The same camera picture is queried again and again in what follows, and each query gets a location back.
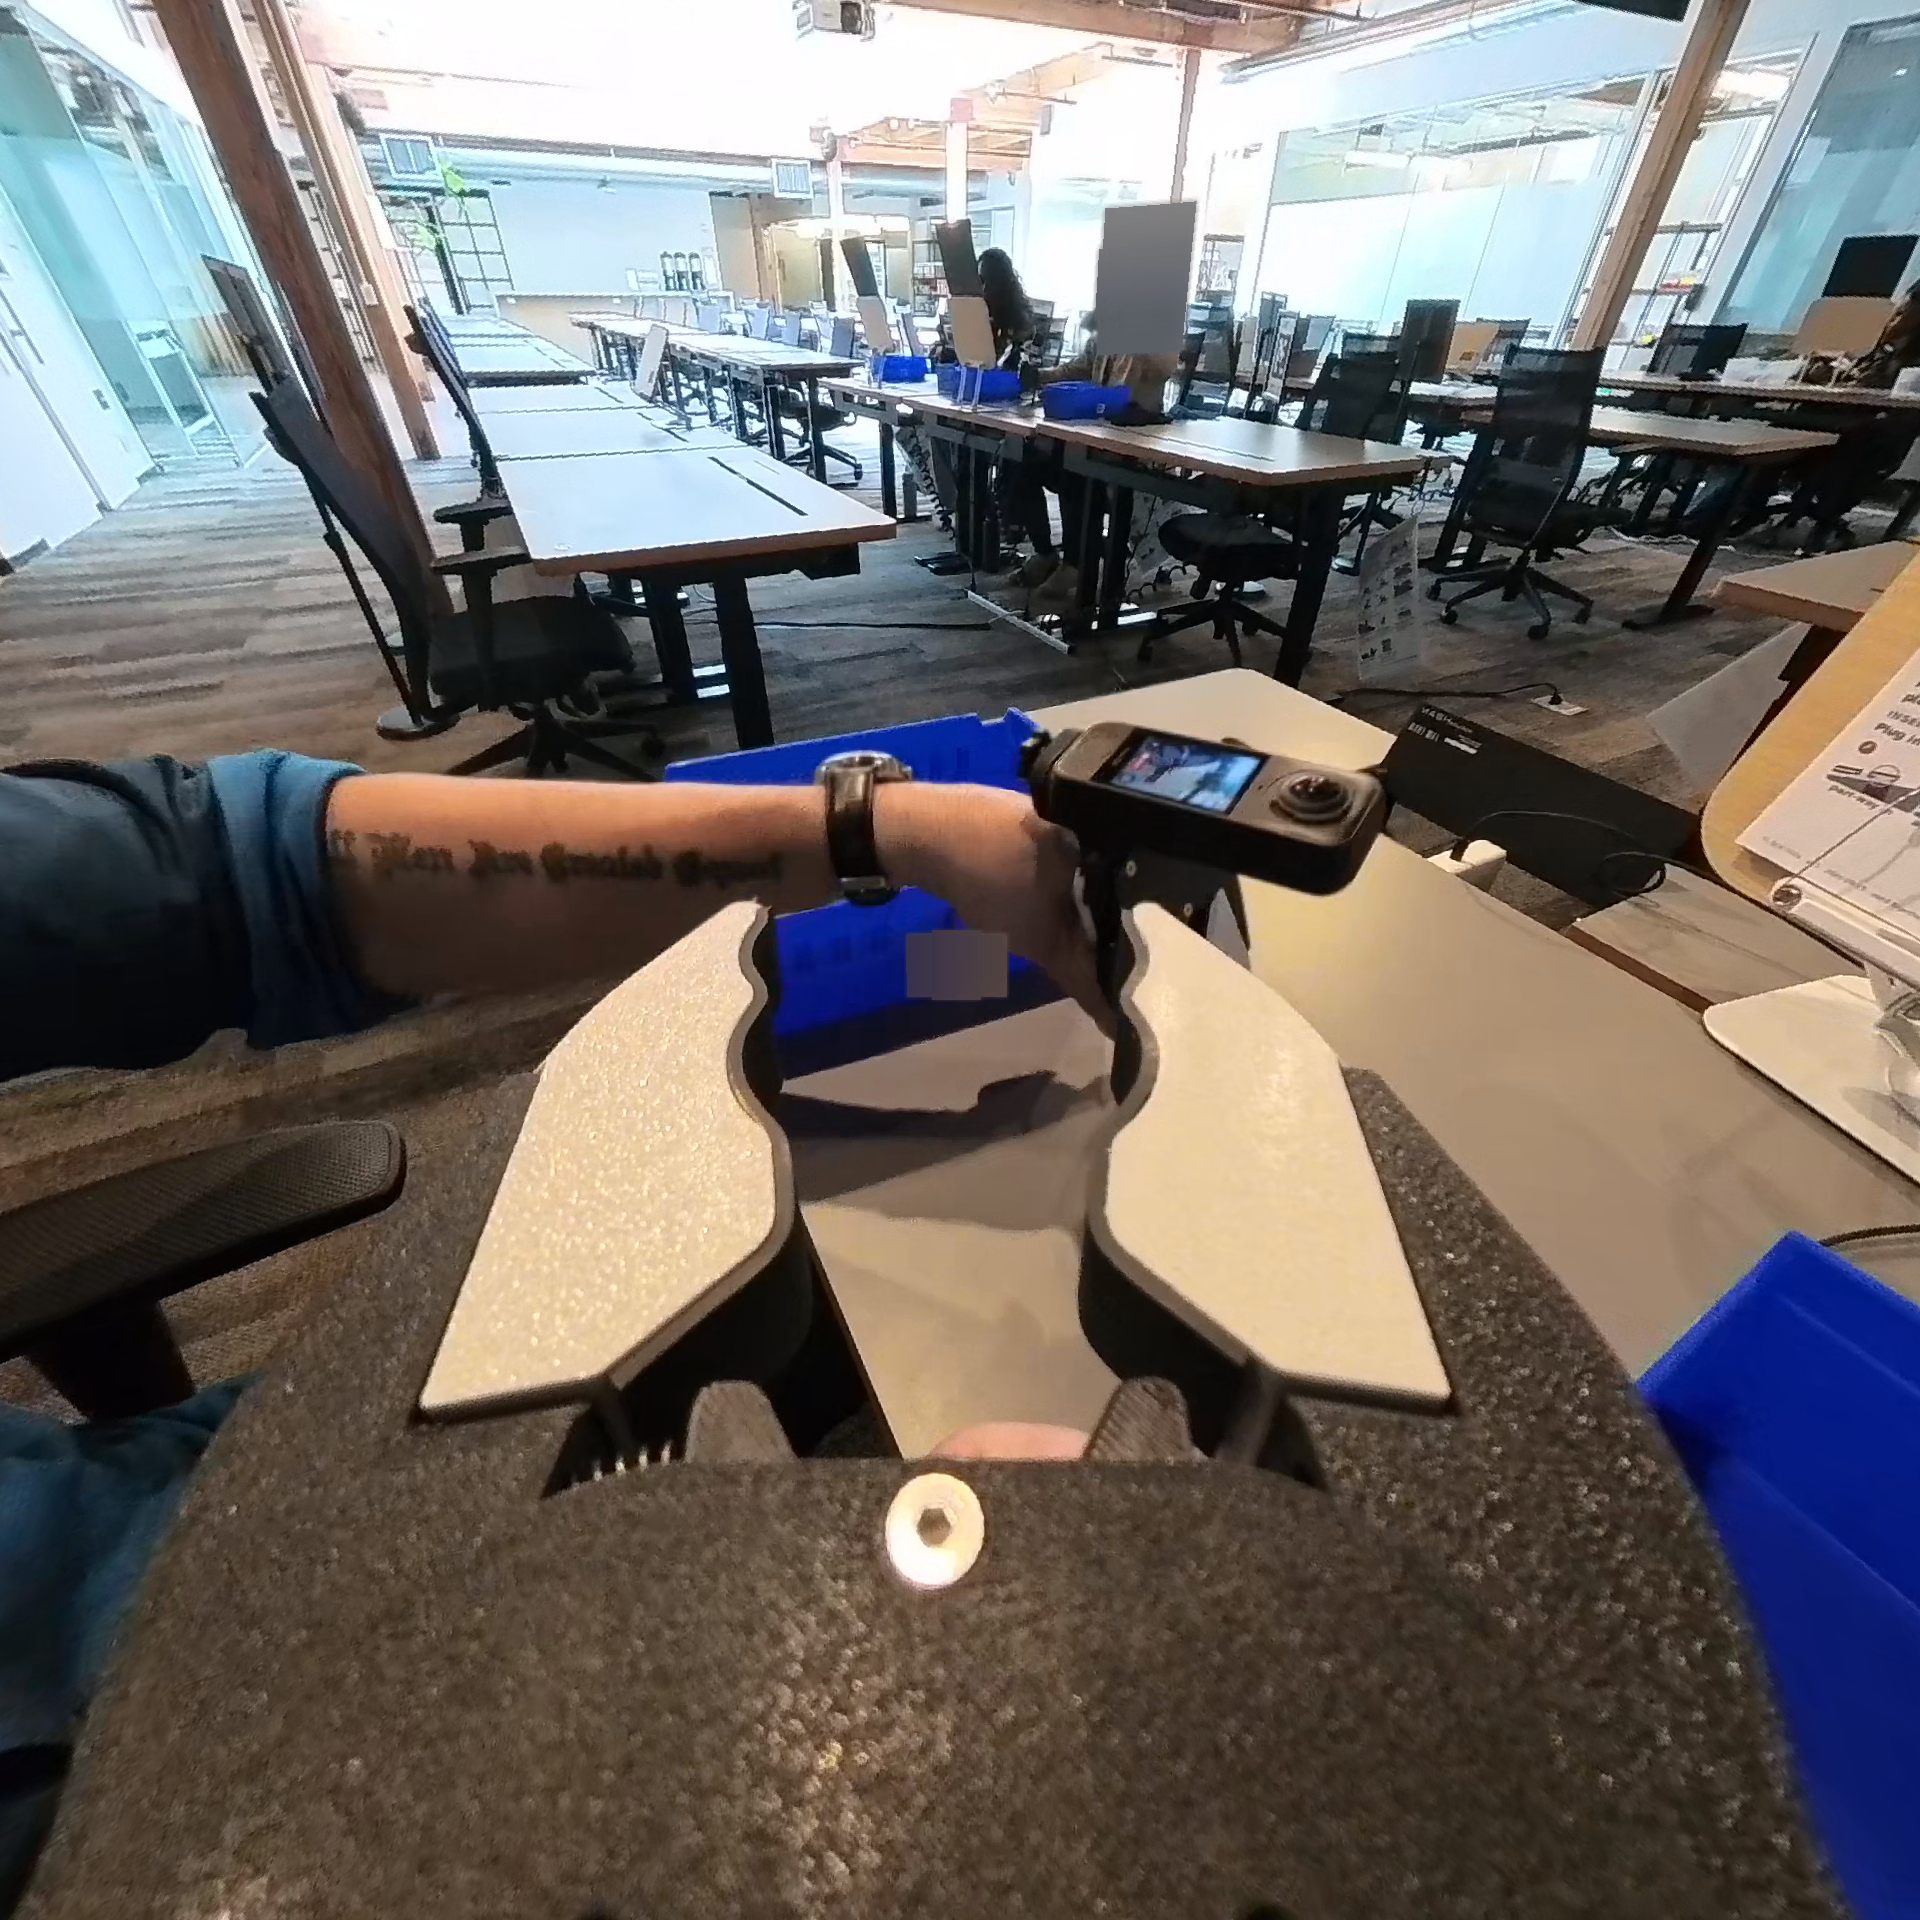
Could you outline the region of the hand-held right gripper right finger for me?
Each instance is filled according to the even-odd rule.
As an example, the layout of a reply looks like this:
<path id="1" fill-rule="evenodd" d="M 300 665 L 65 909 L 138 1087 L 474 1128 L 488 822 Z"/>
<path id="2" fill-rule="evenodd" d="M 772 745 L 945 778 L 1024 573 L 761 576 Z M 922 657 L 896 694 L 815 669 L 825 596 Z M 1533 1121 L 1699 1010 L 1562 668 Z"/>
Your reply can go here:
<path id="1" fill-rule="evenodd" d="M 1114 1130 L 1092 1246 L 1215 1353 L 1288 1388 L 1442 1410 L 1448 1365 L 1333 1047 L 1160 902 L 1120 914 Z"/>

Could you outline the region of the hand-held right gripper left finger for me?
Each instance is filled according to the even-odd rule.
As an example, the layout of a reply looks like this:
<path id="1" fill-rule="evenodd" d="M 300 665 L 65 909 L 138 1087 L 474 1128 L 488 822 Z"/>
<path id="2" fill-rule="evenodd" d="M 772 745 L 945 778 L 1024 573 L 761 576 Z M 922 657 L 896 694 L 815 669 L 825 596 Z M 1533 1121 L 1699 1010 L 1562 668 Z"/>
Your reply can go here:
<path id="1" fill-rule="evenodd" d="M 554 1047 L 428 1365 L 428 1421 L 604 1401 L 737 1326 L 752 1368 L 793 1345 L 776 1010 L 776 916 L 729 902 Z"/>

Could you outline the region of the blue plastic bin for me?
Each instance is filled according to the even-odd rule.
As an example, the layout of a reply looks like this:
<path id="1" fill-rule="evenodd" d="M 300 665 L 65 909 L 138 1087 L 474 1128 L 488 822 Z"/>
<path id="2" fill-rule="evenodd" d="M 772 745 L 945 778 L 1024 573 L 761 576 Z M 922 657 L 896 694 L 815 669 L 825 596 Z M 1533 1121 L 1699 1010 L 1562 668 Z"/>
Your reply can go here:
<path id="1" fill-rule="evenodd" d="M 1785 1233 L 1642 1375 L 1853 1916 L 1917 1916 L 1917 1306 Z"/>
<path id="2" fill-rule="evenodd" d="M 997 717 L 956 713 L 681 759 L 664 769 L 664 778 L 672 784 L 810 784 L 824 761 L 865 752 L 896 759 L 922 784 L 985 784 L 1021 790 L 1020 759 L 1033 729 L 1032 716 L 1020 709 Z M 1015 989 L 1050 992 L 1042 972 L 1009 954 L 1000 997 L 965 1001 L 914 994 L 914 944 L 945 944 L 956 958 L 956 945 L 969 937 L 973 937 L 971 925 L 948 902 L 913 886 L 877 906 L 827 902 L 781 916 L 778 920 L 781 994 L 776 1033 L 791 1040 L 831 1023 L 890 1017 L 901 1010 L 927 1010 L 938 1017 L 963 1012 L 997 1017 L 1013 1006 Z"/>

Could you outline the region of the person's left forearm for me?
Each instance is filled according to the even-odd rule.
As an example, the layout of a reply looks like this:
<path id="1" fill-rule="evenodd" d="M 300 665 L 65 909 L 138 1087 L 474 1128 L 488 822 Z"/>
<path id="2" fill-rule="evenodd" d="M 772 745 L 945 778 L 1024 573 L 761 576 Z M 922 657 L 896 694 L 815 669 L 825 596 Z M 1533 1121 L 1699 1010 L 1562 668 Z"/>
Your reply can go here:
<path id="1" fill-rule="evenodd" d="M 432 1001 L 626 976 L 733 902 L 833 894 L 815 785 L 355 774 L 325 807 L 360 977 Z"/>

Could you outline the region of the person's left hand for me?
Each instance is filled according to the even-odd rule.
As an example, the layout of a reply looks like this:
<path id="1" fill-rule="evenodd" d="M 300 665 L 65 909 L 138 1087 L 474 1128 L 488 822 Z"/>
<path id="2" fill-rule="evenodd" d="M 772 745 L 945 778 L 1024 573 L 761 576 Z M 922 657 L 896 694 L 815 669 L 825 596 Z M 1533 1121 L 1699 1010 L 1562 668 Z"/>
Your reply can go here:
<path id="1" fill-rule="evenodd" d="M 1000 933 L 1095 1022 L 1117 1031 L 1097 981 L 1072 837 L 1029 797 L 979 784 L 884 781 L 874 789 L 874 844 L 895 886 L 938 895 L 963 924 Z"/>

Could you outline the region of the black box on table edge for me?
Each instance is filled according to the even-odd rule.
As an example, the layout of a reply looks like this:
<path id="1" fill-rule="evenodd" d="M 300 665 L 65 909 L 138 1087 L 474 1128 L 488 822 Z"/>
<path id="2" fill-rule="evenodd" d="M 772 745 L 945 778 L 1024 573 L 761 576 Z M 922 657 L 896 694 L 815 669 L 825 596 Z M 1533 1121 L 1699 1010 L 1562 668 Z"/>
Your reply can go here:
<path id="1" fill-rule="evenodd" d="M 1435 704 L 1405 720 L 1378 776 L 1453 848 L 1500 844 L 1512 865 L 1589 906 L 1652 894 L 1700 854 L 1697 815 L 1677 805 Z"/>

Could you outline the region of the printed plastic bag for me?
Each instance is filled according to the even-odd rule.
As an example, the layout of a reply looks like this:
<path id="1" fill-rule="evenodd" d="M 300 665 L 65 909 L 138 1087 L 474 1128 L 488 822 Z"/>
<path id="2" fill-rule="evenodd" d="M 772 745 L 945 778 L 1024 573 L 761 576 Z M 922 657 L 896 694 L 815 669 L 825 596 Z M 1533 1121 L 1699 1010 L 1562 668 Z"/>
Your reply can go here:
<path id="1" fill-rule="evenodd" d="M 1365 687 L 1397 684 L 1423 665 L 1423 524 L 1404 516 L 1357 554 L 1355 676 Z"/>

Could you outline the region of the black office chair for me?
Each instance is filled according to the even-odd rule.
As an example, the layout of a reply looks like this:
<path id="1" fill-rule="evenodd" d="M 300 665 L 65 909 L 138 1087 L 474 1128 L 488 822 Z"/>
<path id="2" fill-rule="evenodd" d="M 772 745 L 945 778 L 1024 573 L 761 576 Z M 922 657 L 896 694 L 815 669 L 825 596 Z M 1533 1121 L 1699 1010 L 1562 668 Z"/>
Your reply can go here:
<path id="1" fill-rule="evenodd" d="M 1432 600 L 1442 624 L 1496 594 L 1531 610 L 1527 636 L 1552 631 L 1552 600 L 1578 626 L 1593 599 L 1547 573 L 1618 524 L 1617 480 L 1586 477 L 1603 351 L 1517 346 L 1496 380 L 1488 424 L 1476 434 L 1434 554 Z"/>
<path id="2" fill-rule="evenodd" d="M 634 672 L 619 618 L 573 583 L 563 594 L 503 599 L 503 573 L 528 569 L 515 544 L 489 544 L 512 516 L 489 434 L 444 324 L 408 309 L 413 342 L 461 413 L 482 480 L 481 495 L 436 509 L 461 537 L 458 553 L 420 557 L 380 488 L 352 469 L 297 373 L 273 373 L 251 396 L 265 440 L 297 469 L 352 600 L 389 669 L 400 704 L 375 730 L 405 743 L 444 735 L 474 713 L 506 713 L 519 727 L 456 766 L 484 774 L 512 761 L 528 776 L 560 776 L 573 764 L 613 776 L 656 778 L 666 745 L 632 710 L 610 710 L 607 687 Z"/>
<path id="3" fill-rule="evenodd" d="M 1241 665 L 1243 636 L 1284 640 L 1284 618 L 1256 607 L 1250 591 L 1275 581 L 1295 583 L 1303 557 L 1303 514 L 1296 502 L 1266 514 L 1188 512 L 1160 527 L 1165 553 L 1192 569 L 1188 600 L 1156 612 L 1144 631 L 1137 657 L 1153 663 L 1156 640 L 1210 626 Z"/>

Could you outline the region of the wooden top desk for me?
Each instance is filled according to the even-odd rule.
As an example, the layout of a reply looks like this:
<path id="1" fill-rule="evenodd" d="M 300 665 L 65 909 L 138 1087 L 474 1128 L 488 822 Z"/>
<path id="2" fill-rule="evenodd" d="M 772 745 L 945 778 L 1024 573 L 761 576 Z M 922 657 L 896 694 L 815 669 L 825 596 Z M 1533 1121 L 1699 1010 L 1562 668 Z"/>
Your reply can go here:
<path id="1" fill-rule="evenodd" d="M 497 456 L 537 572 L 602 573 L 639 594 L 666 700 L 722 701 L 737 745 L 776 743 L 751 583 L 849 577 L 896 519 L 770 453 L 680 447 Z"/>
<path id="2" fill-rule="evenodd" d="M 1434 453 L 1402 444 L 1225 415 L 1146 424 L 1040 420 L 1039 436 L 1061 444 L 1067 471 L 1088 481 L 1076 600 L 1064 616 L 1067 642 L 1117 629 L 1138 495 L 1235 514 L 1296 502 L 1300 557 L 1288 616 L 1275 626 L 1281 653 L 1273 668 L 1273 676 L 1291 687 L 1313 657 L 1344 502 L 1418 481 L 1435 462 Z"/>

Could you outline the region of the black wristwatch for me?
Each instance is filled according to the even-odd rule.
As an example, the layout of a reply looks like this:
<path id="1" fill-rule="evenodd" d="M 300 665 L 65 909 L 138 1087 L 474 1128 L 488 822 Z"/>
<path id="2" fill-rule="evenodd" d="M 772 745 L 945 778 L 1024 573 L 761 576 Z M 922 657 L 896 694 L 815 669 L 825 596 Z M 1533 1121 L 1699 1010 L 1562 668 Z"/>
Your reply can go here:
<path id="1" fill-rule="evenodd" d="M 896 900 L 899 888 L 880 862 L 876 797 L 882 785 L 913 778 L 913 769 L 890 752 L 836 752 L 816 766 L 811 781 L 824 793 L 827 857 L 845 905 L 876 909 Z"/>

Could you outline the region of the printed instruction board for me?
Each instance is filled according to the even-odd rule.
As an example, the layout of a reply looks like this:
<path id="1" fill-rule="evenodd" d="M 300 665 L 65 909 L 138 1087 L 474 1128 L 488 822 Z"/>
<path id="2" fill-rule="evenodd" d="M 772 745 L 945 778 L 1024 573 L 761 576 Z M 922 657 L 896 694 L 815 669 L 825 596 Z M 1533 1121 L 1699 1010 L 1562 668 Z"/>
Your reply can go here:
<path id="1" fill-rule="evenodd" d="M 1699 834 L 1719 882 L 1763 902 L 1785 876 L 1835 878 L 1852 831 L 1916 808 L 1916 650 L 1909 559 L 1715 785 Z"/>

